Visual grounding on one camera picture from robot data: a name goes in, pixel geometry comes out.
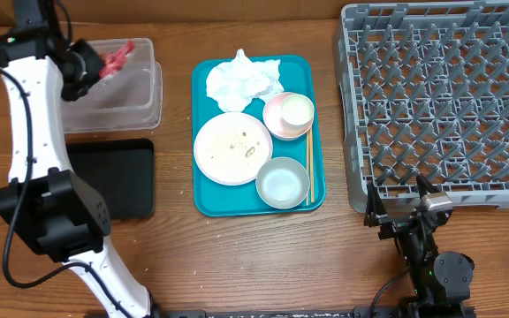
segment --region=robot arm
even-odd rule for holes
[[[65,149],[60,98],[76,100],[98,80],[103,62],[82,40],[65,44],[54,1],[14,2],[17,27],[0,37],[0,68],[27,93],[33,140],[19,90],[4,77],[11,107],[13,157],[10,184],[0,189],[0,216],[9,223],[27,172],[33,142],[33,172],[15,232],[36,254],[70,267],[107,310],[109,317],[160,316],[148,290],[131,275],[109,238],[109,211],[102,196],[72,171]]]
[[[416,292],[400,299],[399,311],[406,318],[475,318],[475,310],[462,304],[470,298],[475,263],[464,254],[439,253],[433,238],[437,227],[447,224],[452,215],[451,198],[422,175],[417,176],[417,187],[421,205],[410,216],[390,217],[378,191],[368,184],[364,225],[379,226],[380,239],[394,239]]]

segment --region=blue tray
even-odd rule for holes
[[[252,61],[280,59],[280,83],[286,92],[293,92],[309,97],[315,104],[314,86],[308,61],[298,56],[253,57]],[[215,66],[231,59],[209,60],[200,63],[192,74],[192,136],[200,131],[211,118],[222,114],[217,102],[206,95],[206,78]],[[245,113],[262,122],[264,102],[255,98],[245,108]],[[325,173],[323,171],[322,142],[319,136],[317,108],[314,116],[314,171],[315,202],[306,205],[303,201],[295,208],[280,210],[268,206],[258,196],[255,182],[245,185],[219,185],[201,173],[194,160],[194,201],[195,206],[206,216],[252,216],[269,213],[307,212],[315,210],[325,200]],[[274,146],[272,157],[290,157],[306,166],[306,137],[294,141],[282,141],[272,137]]]

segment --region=food residue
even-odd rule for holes
[[[255,153],[255,150],[256,150],[255,147],[250,147],[245,153],[245,157],[248,158],[249,156],[253,155]]]

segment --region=white bowl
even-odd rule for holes
[[[314,122],[314,103],[304,95],[287,96],[280,104],[282,126],[287,133],[300,133]]]
[[[291,158],[274,158],[258,171],[256,192],[273,208],[293,208],[308,196],[308,172]]]
[[[282,105],[282,101],[290,96],[295,95],[295,93],[280,93],[276,96],[272,97],[266,105],[264,105],[264,110],[262,111],[262,119],[264,120],[264,124],[269,129],[270,134],[276,137],[279,140],[290,141],[296,140],[299,137],[303,136],[308,130],[311,128],[311,124],[306,127],[306,129],[297,132],[297,133],[288,133],[285,131],[282,126],[282,119],[280,116],[280,106]]]

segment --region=gray dish rack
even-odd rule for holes
[[[349,201],[509,208],[509,1],[349,4],[333,38]]]

